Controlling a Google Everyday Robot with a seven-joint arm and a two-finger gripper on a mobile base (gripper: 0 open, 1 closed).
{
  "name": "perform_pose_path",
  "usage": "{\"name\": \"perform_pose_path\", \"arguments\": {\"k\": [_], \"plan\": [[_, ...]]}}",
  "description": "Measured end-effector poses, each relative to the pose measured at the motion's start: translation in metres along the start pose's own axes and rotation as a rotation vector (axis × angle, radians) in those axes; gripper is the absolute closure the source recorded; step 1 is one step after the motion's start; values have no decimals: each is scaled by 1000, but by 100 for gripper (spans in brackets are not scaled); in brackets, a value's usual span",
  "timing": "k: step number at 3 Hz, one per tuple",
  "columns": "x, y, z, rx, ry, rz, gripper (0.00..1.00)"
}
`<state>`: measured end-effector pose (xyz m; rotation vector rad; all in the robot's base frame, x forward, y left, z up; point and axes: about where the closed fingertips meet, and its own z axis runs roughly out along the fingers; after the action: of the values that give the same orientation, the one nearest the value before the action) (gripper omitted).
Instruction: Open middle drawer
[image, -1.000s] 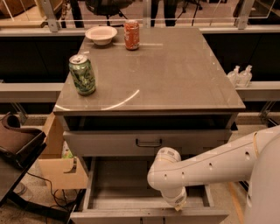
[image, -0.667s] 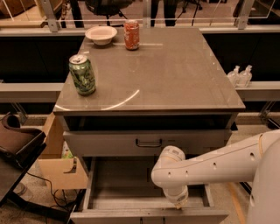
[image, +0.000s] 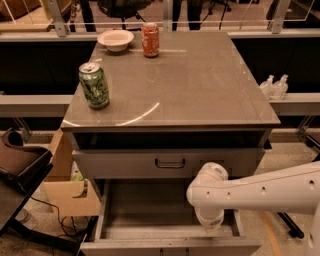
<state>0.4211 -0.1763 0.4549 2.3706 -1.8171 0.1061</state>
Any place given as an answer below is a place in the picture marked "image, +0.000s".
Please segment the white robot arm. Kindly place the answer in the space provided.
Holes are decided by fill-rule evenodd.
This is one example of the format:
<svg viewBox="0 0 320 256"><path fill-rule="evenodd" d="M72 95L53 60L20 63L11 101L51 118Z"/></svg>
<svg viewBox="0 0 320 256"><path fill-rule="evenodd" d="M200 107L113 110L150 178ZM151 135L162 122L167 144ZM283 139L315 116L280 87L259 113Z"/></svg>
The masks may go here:
<svg viewBox="0 0 320 256"><path fill-rule="evenodd" d="M225 209L310 214L305 256L320 256L320 162L230 180L219 164L207 163L186 192L205 229L222 222Z"/></svg>

